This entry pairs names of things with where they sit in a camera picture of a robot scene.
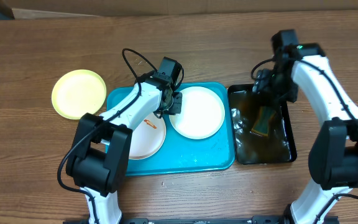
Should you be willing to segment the cream plate with stain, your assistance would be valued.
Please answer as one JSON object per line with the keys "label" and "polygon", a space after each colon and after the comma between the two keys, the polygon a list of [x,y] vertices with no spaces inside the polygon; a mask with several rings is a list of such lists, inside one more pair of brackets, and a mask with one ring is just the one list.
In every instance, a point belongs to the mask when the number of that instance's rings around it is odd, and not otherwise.
{"label": "cream plate with stain", "polygon": [[189,139],[205,139],[219,131],[224,122],[222,99],[212,90],[191,86],[182,94],[180,114],[170,115],[174,130]]}

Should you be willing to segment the green and yellow sponge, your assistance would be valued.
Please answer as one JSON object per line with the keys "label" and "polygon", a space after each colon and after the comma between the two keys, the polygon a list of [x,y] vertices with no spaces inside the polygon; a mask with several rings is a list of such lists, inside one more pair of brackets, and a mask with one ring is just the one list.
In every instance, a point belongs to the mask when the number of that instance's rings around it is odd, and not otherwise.
{"label": "green and yellow sponge", "polygon": [[276,111],[269,106],[261,106],[254,125],[251,129],[252,134],[256,134],[262,137],[269,136],[269,125],[272,119],[274,119]]}

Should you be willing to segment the yellow plate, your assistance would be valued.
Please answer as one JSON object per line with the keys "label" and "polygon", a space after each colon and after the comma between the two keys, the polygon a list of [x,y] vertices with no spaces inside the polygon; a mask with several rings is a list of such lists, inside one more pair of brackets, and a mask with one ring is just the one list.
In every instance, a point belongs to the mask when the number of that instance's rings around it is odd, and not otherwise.
{"label": "yellow plate", "polygon": [[104,80],[91,70],[74,70],[64,74],[51,95],[54,110],[64,118],[80,119],[95,114],[104,104],[107,89]]}

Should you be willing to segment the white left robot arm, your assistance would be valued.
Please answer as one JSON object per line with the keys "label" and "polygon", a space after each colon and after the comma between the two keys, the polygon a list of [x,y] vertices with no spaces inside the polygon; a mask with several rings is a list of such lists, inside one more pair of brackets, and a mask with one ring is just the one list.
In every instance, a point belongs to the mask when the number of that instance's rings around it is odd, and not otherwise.
{"label": "white left robot arm", "polygon": [[117,190],[126,174],[132,133],[151,113],[178,114],[181,106],[178,87],[152,81],[136,83],[112,109],[99,116],[86,113],[80,118],[73,145],[59,165],[57,179],[65,171],[76,187],[61,186],[85,195],[88,223],[121,221]]}

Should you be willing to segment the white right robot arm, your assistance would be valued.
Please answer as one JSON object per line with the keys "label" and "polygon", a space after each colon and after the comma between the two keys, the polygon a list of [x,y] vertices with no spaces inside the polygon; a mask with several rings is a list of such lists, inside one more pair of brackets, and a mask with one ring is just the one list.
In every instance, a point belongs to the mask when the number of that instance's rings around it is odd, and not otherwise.
{"label": "white right robot arm", "polygon": [[302,194],[285,210],[287,223],[325,223],[340,199],[358,195],[358,106],[336,79],[323,54],[270,58],[273,70],[255,66],[250,75],[254,91],[270,90],[286,98],[297,86],[316,114],[320,130],[310,150],[311,179]]}

